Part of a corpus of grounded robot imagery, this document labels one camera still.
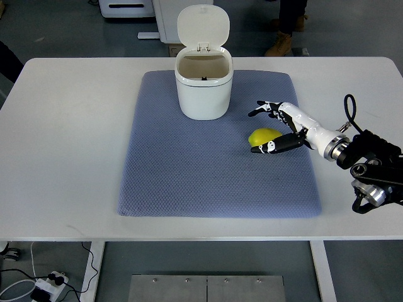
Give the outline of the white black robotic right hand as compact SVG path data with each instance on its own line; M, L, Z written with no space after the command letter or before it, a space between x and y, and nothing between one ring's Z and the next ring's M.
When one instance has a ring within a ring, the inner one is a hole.
M249 117L268 113L270 118L283 122L292 132L252 147L252 153L278 154L306 145L317 150L324 158L328 157L327 146L338 136L338 132L323 128L318 121L292 103L258 101L257 104L258 107L248 113Z

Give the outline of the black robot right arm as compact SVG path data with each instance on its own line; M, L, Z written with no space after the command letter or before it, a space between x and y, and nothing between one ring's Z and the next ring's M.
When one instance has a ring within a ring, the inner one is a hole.
M353 126L358 132L351 140L338 135L324 152L338 167L349 170L355 200L352 210L365 214L387 204L402 205L402 150L369 130L362 130L355 122L356 101L344 97L344 111L348 122L339 129Z

